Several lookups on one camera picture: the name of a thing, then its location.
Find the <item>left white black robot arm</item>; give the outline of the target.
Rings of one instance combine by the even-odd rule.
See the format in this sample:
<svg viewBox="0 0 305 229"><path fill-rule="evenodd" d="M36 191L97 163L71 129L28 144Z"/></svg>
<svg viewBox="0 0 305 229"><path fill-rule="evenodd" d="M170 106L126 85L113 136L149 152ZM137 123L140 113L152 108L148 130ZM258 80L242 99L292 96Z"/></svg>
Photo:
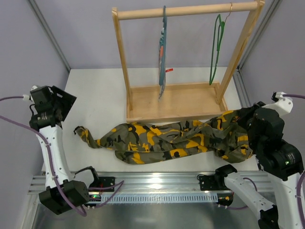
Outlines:
<svg viewBox="0 0 305 229"><path fill-rule="evenodd" d="M71 209L86 216L84 204L90 200L89 190L76 181L69 170L63 147L62 123L76 97L56 86L36 86L30 90L30 128L40 142L45 164L45 191L39 194L41 204L56 215Z"/></svg>

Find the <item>camouflage yellow green trousers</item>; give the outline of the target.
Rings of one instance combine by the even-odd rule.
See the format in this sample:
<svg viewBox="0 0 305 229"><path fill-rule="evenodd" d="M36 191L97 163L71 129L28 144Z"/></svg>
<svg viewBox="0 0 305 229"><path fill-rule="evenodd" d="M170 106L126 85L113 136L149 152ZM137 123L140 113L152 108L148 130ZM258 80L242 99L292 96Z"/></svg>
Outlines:
<svg viewBox="0 0 305 229"><path fill-rule="evenodd" d="M240 110L224 112L208 121L187 120L166 125L123 123L95 139L88 128L74 134L90 148L114 150L120 161L145 165L213 151L229 163L241 163L253 155L248 135L237 124Z"/></svg>

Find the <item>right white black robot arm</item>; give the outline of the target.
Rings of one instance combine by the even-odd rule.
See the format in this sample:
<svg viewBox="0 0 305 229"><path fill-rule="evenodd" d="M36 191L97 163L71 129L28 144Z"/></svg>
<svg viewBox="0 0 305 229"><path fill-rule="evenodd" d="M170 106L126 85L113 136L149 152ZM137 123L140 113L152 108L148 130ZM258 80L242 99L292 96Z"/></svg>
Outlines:
<svg viewBox="0 0 305 229"><path fill-rule="evenodd" d="M261 229L303 229L305 227L305 177L299 150L283 139L284 120L293 108L292 101L278 100L273 104L255 104L241 109L237 123L247 131L249 146L267 173L276 202L265 200L245 183L232 165L216 169L220 187L233 191L255 214Z"/></svg>

